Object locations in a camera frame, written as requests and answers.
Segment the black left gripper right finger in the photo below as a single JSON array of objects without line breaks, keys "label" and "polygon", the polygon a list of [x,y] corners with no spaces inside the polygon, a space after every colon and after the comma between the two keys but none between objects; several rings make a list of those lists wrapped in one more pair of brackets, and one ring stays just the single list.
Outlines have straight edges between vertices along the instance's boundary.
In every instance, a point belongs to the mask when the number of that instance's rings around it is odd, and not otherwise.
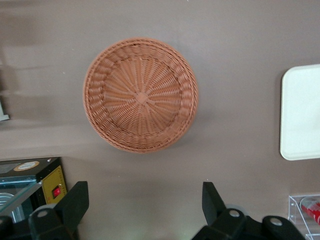
[{"label": "black left gripper right finger", "polygon": [[247,217],[235,208],[227,208],[212,182],[202,185],[202,211],[206,225],[194,240],[250,240],[245,232]]}]

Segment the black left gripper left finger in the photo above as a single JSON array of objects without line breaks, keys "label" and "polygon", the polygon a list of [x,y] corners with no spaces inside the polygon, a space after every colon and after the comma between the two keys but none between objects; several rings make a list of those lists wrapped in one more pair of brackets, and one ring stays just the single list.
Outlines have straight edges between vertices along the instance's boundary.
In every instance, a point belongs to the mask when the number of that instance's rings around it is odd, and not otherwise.
[{"label": "black left gripper left finger", "polygon": [[89,208],[87,181],[78,181],[53,207],[34,211],[28,225],[33,240],[73,240],[74,232]]}]

